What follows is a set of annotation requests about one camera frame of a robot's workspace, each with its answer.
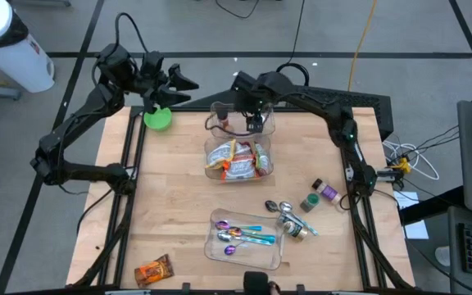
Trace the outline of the black perforated metal box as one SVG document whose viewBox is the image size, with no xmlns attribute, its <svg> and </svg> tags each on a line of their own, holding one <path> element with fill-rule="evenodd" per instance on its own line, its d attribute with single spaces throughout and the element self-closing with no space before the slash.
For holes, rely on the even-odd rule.
<svg viewBox="0 0 472 295">
<path fill-rule="evenodd" d="M 297 90 L 322 102 L 332 101 L 336 98 L 345 107 L 372 107 L 382 141 L 394 131 L 392 105 L 389 96 L 302 85 L 298 85 Z"/>
</svg>

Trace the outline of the clear plastic bin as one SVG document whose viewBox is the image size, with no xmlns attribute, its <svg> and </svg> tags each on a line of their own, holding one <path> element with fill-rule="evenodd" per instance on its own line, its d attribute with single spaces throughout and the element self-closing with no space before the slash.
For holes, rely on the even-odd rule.
<svg viewBox="0 0 472 295">
<path fill-rule="evenodd" d="M 224 249 L 230 244 L 238 244 L 242 241 L 232 240 L 230 242 L 221 241 L 217 237 L 218 232 L 226 232 L 226 229 L 217 229 L 215 222 L 219 220 L 227 220 L 232 225 L 260 225 L 262 231 L 252 231 L 257 234 L 269 234 L 276 237 L 276 241 L 272 246 L 260 245 L 256 243 L 245 242 L 237 248 L 232 256 L 226 256 Z M 243 214 L 225 209 L 215 209 L 211 213 L 208 234 L 204 246 L 204 254 L 206 257 L 228 263 L 234 263 L 242 266 L 251 266 L 264 270 L 276 270 L 282 261 L 284 237 L 283 230 L 276 224 L 276 219 Z"/>
<path fill-rule="evenodd" d="M 213 137 L 213 138 L 209 138 L 205 144 L 204 144 L 204 150 L 205 150 L 205 155 L 206 155 L 206 163 L 207 163 L 207 155 L 212 152 L 215 148 L 219 147 L 221 144 L 223 143 L 226 143 L 230 140 L 233 140 L 235 139 L 236 142 L 250 142 L 250 143 L 255 143 L 255 142 L 258 142 L 264 149 L 265 151 L 268 153 L 269 155 L 269 158 L 270 158 L 270 162 L 271 162 L 271 165 L 272 165 L 272 171 L 271 173 L 274 171 L 274 162 L 273 162 L 273 159 L 272 159 L 272 152 L 271 152 L 271 142 L 270 142 L 270 139 L 267 137 L 267 136 L 253 136 L 253 137 L 246 137 L 246 138 L 217 138 L 217 137 Z M 261 178 L 264 178 L 268 175 L 265 175 L 265 176 L 259 176 L 258 178 L 255 178 L 255 179 L 239 179 L 239 180 L 223 180 L 221 178 L 221 174 L 222 174 L 222 166 L 219 168 L 219 169 L 207 169 L 206 168 L 206 165 L 205 164 L 205 174 L 208 178 L 210 179 L 216 179 L 216 180 L 220 180 L 220 181 L 223 181 L 223 182 L 239 182 L 239 181 L 250 181 L 250 180 L 257 180 L 257 179 L 261 179 Z"/>
<path fill-rule="evenodd" d="M 225 129 L 218 125 L 216 111 L 220 108 L 226 108 L 229 111 L 229 125 L 232 125 L 234 132 L 232 136 L 228 136 Z M 234 110 L 234 104 L 224 104 L 221 102 L 214 102 L 211 104 L 210 115 L 206 118 L 204 123 L 205 130 L 217 138 L 246 138 L 258 135 L 271 135 L 275 132 L 275 118 L 274 108 L 271 104 L 266 104 L 262 107 L 261 112 L 256 114 L 239 113 Z M 247 118 L 254 117 L 255 130 L 247 131 Z M 262 132 L 256 131 L 256 117 L 264 116 L 264 129 Z"/>
</svg>

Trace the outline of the white computer mouse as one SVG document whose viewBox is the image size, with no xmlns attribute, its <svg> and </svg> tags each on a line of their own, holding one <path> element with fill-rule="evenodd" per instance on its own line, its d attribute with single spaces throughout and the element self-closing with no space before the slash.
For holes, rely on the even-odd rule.
<svg viewBox="0 0 472 295">
<path fill-rule="evenodd" d="M 449 267 L 451 265 L 451 255 L 449 246 L 437 247 L 434 256 L 441 266 Z"/>
</svg>

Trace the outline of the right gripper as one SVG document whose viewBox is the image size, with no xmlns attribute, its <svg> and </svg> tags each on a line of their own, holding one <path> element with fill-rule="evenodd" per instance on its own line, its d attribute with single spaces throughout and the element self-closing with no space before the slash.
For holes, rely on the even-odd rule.
<svg viewBox="0 0 472 295">
<path fill-rule="evenodd" d="M 279 102 L 279 92 L 275 83 L 279 82 L 280 73 L 270 71 L 253 78 L 244 71 L 239 71 L 231 85 L 234 94 L 234 110 L 239 113 L 256 114 L 266 104 L 275 105 Z M 264 116 L 256 117 L 256 131 L 264 129 Z M 254 117 L 247 118 L 247 131 L 254 131 Z"/>
</svg>

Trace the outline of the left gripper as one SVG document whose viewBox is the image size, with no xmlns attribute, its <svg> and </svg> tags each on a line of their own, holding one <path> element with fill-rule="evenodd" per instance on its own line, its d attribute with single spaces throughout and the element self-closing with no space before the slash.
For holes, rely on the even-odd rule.
<svg viewBox="0 0 472 295">
<path fill-rule="evenodd" d="M 187 102 L 191 96 L 186 93 L 166 89 L 170 80 L 170 86 L 178 91 L 195 90 L 199 85 L 186 78 L 175 63 L 168 70 L 168 76 L 162 71 L 145 72 L 140 71 L 138 86 L 141 88 L 140 96 L 143 99 L 143 111 L 153 114 L 157 109 L 172 107 L 182 102 Z"/>
</svg>

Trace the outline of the white paper sheet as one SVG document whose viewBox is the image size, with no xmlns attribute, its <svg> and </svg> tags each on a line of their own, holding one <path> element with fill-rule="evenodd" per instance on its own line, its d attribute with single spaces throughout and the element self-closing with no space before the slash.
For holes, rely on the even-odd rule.
<svg viewBox="0 0 472 295">
<path fill-rule="evenodd" d="M 398 192 L 394 191 L 393 196 L 397 199 L 398 208 L 400 210 L 418 204 L 419 199 L 415 192 Z M 413 224 L 405 225 L 404 234 L 408 239 L 414 240 L 428 240 L 429 233 L 426 228 L 426 224 L 423 220 L 415 222 Z"/>
</svg>

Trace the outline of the black handheld object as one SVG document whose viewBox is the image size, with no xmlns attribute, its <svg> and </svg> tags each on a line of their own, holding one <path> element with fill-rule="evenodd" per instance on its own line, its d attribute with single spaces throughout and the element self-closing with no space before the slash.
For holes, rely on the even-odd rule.
<svg viewBox="0 0 472 295">
<path fill-rule="evenodd" d="M 246 271 L 243 276 L 243 293 L 244 295 L 270 295 L 268 274 Z"/>
</svg>

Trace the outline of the red snack packet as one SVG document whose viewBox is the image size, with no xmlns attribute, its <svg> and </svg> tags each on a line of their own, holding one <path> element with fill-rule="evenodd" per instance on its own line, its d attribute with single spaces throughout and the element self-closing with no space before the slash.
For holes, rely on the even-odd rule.
<svg viewBox="0 0 472 295">
<path fill-rule="evenodd" d="M 256 169 L 259 176 L 265 176 L 271 173 L 272 165 L 266 150 L 258 143 L 254 143 L 256 151 Z"/>
</svg>

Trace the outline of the green plastic bowl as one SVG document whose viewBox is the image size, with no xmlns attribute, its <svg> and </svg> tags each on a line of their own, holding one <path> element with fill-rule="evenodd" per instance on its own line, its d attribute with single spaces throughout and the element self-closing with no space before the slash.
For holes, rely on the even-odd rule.
<svg viewBox="0 0 472 295">
<path fill-rule="evenodd" d="M 152 130 L 163 131 L 171 126 L 172 112 L 170 108 L 157 109 L 154 113 L 145 113 L 143 123 Z"/>
</svg>

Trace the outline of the red ramen noodle packet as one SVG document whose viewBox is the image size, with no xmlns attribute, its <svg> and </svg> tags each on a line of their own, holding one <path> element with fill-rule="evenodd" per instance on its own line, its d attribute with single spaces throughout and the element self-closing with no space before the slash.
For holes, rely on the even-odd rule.
<svg viewBox="0 0 472 295">
<path fill-rule="evenodd" d="M 254 158 L 256 156 L 256 146 L 254 143 L 250 142 L 236 142 L 235 145 L 235 158 L 250 157 Z"/>
</svg>

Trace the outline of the green herb spice jar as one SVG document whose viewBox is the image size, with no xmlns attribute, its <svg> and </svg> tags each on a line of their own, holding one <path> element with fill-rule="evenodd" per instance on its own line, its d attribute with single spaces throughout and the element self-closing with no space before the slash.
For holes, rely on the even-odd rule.
<svg viewBox="0 0 472 295">
<path fill-rule="evenodd" d="M 320 204 L 320 196 L 316 193 L 309 193 L 306 198 L 300 203 L 301 209 L 304 212 L 310 212 Z"/>
</svg>

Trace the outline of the white trash can black liner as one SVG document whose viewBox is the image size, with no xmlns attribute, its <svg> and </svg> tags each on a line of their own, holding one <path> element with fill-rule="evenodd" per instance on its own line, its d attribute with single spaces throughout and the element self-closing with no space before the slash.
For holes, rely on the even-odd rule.
<svg viewBox="0 0 472 295">
<path fill-rule="evenodd" d="M 0 71 L 30 93 L 55 84 L 51 58 L 6 0 L 0 0 Z"/>
</svg>

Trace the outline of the orange brown snack packet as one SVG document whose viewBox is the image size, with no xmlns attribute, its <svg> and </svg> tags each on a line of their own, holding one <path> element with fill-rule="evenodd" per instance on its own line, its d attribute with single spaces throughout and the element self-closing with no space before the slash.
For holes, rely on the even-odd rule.
<svg viewBox="0 0 472 295">
<path fill-rule="evenodd" d="M 175 272 L 168 254 L 134 270 L 134 278 L 140 288 L 145 288 L 149 284 L 168 279 L 174 275 Z"/>
</svg>

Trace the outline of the yellow ramen noodle packet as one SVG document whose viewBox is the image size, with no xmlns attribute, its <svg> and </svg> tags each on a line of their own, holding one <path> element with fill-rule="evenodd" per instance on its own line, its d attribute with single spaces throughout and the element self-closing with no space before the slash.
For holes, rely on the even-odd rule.
<svg viewBox="0 0 472 295">
<path fill-rule="evenodd" d="M 225 162 L 234 158 L 236 151 L 236 140 L 230 140 L 215 148 L 206 157 L 207 169 L 219 169 Z"/>
</svg>

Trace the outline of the yellow power plug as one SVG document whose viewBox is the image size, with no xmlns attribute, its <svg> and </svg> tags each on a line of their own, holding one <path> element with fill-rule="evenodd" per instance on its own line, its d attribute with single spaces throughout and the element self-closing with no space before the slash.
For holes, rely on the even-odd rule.
<svg viewBox="0 0 472 295">
<path fill-rule="evenodd" d="M 391 168 L 394 170 L 401 171 L 404 175 L 410 174 L 412 170 L 409 159 L 407 157 L 399 158 L 399 162 L 395 165 L 391 165 Z"/>
</svg>

